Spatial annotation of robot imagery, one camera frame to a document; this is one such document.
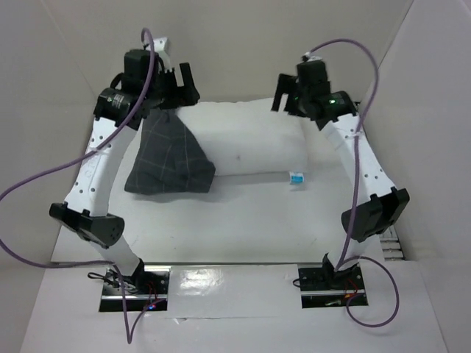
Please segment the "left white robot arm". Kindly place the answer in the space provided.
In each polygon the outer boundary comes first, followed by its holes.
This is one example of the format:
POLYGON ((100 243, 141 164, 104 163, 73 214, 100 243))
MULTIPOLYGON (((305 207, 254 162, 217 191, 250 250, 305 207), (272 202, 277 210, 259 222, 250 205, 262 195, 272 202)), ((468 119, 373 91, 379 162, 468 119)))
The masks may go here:
POLYGON ((163 53, 132 49, 124 55, 124 70, 98 96, 92 133, 74 186, 49 215, 89 243, 107 261, 128 293, 137 293, 150 279, 144 262, 130 248, 124 219, 108 212, 110 193, 121 161, 152 108, 177 108, 198 102, 189 63, 180 64, 183 85, 163 53))

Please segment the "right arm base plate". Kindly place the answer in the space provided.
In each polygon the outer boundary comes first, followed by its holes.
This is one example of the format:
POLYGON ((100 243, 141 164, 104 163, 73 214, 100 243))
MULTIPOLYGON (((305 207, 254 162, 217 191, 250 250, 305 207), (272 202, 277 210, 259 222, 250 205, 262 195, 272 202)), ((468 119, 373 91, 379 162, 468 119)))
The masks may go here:
POLYGON ((300 267, 298 277, 292 281, 292 284, 300 289, 303 309, 345 307, 348 300, 351 300, 351 306, 369 305, 359 267, 356 267, 352 274, 348 274, 334 284, 327 282, 319 266, 300 267))

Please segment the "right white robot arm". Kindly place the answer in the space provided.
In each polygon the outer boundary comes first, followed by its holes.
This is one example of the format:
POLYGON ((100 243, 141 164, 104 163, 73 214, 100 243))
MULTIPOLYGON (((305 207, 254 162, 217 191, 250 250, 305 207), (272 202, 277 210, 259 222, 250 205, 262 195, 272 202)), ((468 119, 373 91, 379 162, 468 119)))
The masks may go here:
POLYGON ((338 288, 364 253, 373 236, 393 226, 410 200, 378 162, 363 130, 361 115, 343 90, 333 92, 323 60, 306 60, 295 75, 280 74, 272 110, 313 121, 330 142, 353 185, 353 202, 341 214, 346 232, 340 250, 328 252, 321 279, 338 288))

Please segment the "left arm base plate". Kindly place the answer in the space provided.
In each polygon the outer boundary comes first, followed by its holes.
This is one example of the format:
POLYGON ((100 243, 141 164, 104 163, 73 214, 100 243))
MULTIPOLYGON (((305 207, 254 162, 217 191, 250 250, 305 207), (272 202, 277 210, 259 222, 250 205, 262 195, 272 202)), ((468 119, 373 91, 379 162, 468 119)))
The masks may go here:
MULTIPOLYGON (((145 271, 153 275, 150 280, 145 281, 138 288, 125 282, 124 292, 127 310, 129 312, 140 312, 148 305, 149 312, 167 311, 170 269, 169 266, 146 265, 145 271)), ((99 312, 121 313, 123 309, 122 290, 114 270, 108 268, 105 274, 89 272, 88 278, 97 279, 102 282, 99 312)))

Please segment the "white pillow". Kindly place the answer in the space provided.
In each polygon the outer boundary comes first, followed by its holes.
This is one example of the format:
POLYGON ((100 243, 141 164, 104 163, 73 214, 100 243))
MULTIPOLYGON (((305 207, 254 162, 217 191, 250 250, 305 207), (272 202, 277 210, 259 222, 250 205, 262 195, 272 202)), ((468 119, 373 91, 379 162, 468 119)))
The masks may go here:
POLYGON ((308 150, 300 120, 271 110, 271 99, 200 102, 177 111, 218 177, 305 173, 308 150))

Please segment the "dark grey checked pillowcase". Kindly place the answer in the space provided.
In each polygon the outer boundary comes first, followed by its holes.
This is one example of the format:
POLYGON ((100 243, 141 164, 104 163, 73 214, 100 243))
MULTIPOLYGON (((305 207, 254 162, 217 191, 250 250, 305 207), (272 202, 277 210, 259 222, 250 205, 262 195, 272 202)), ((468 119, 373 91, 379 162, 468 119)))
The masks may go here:
POLYGON ((153 110, 124 190, 138 195, 208 193, 216 168, 175 110, 153 110))

